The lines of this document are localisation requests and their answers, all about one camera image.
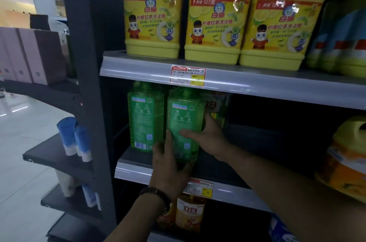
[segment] cardboard box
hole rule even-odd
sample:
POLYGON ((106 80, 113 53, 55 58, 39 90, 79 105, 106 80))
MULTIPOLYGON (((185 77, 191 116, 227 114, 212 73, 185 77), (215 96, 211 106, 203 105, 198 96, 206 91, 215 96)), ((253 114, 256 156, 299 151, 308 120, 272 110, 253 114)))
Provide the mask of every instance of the cardboard box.
POLYGON ((17 80, 33 83, 18 28, 0 27, 0 33, 4 38, 17 80))
POLYGON ((67 79, 59 34, 52 31, 19 29, 34 83, 51 85, 67 79))
POLYGON ((0 71, 5 80, 17 81, 13 64, 11 63, 8 49, 0 32, 0 71))

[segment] green dish soap bottle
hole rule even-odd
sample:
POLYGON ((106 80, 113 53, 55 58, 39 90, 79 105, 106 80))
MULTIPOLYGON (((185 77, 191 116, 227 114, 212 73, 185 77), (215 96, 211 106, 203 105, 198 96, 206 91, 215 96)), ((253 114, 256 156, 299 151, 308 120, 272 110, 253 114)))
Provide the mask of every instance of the green dish soap bottle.
POLYGON ((194 162, 198 157, 197 142, 179 135, 181 129, 201 131, 205 101, 199 90, 178 87, 169 93, 167 129, 173 135, 173 147, 178 162, 194 162))
POLYGON ((131 147, 151 152, 155 142, 164 141, 164 93, 149 82, 134 82, 128 93, 131 147))

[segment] hand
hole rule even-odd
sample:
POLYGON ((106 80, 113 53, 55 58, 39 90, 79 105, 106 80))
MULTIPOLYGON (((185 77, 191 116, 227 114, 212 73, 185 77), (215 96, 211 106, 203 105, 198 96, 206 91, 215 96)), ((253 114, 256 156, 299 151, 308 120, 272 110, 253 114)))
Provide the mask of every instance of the hand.
POLYGON ((165 144, 155 143, 153 145, 153 174, 149 187, 164 192, 173 201, 187 186, 192 168, 193 163, 187 163, 181 171, 177 169, 172 134, 170 130, 167 130, 165 144))
POLYGON ((185 138, 195 140, 201 148, 216 157, 219 161, 225 161, 225 153, 232 146, 224 137, 220 126, 209 113, 205 113, 206 127, 201 133, 189 129, 182 129, 179 134, 185 138))

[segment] barcode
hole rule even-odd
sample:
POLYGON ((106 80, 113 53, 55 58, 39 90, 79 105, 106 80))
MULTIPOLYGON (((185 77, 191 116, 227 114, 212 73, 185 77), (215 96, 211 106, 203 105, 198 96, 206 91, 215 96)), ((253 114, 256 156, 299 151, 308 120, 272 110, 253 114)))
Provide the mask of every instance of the barcode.
POLYGON ((146 149, 146 144, 135 142, 135 147, 139 149, 146 149))

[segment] floor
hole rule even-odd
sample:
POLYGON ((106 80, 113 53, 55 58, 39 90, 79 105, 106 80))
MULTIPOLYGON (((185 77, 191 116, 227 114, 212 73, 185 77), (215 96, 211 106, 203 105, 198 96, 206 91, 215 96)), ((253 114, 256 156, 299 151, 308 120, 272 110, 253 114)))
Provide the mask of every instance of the floor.
POLYGON ((42 207, 57 184, 55 170, 23 161, 22 154, 55 135, 71 114, 27 96, 0 99, 0 233, 2 241, 46 242, 62 212, 42 207))

